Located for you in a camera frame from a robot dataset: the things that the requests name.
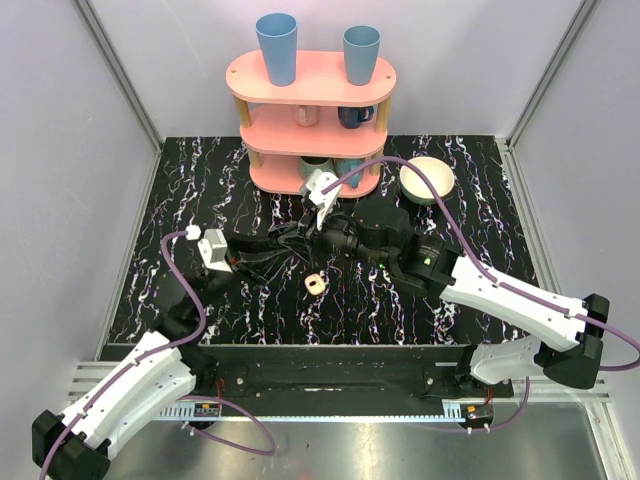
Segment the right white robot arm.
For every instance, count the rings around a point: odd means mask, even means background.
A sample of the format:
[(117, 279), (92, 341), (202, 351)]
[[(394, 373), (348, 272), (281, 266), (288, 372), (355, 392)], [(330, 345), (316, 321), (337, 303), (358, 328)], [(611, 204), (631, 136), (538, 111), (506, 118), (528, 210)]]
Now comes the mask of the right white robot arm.
[(473, 308), (526, 331), (520, 340), (466, 348), (453, 374), (463, 395), (532, 375), (574, 389), (595, 385), (609, 312), (606, 298), (564, 297), (496, 271), (462, 248), (412, 231), (403, 209), (347, 217), (321, 207), (298, 220), (295, 229), (313, 252), (334, 250), (380, 264), (403, 292)]

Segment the cream earbud charging case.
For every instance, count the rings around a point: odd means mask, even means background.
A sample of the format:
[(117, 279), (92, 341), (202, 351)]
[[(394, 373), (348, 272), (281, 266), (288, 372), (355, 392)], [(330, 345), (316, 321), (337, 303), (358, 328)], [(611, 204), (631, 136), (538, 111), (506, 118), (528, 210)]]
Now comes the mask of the cream earbud charging case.
[(327, 289), (326, 282), (319, 273), (313, 273), (307, 276), (304, 279), (304, 286), (307, 292), (313, 296), (319, 296)]

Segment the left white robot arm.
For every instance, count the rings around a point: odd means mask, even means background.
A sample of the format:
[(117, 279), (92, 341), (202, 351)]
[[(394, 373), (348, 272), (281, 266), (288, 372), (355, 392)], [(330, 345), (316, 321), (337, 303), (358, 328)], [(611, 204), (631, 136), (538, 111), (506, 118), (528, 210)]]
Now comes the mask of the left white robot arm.
[(89, 392), (34, 420), (32, 457), (41, 478), (102, 479), (126, 443), (162, 412), (198, 434), (243, 394), (246, 365), (220, 363), (199, 345), (207, 317), (202, 298), (225, 293), (238, 277), (268, 282), (296, 251), (290, 235), (191, 226), (160, 245), (170, 269), (158, 283), (162, 316)]

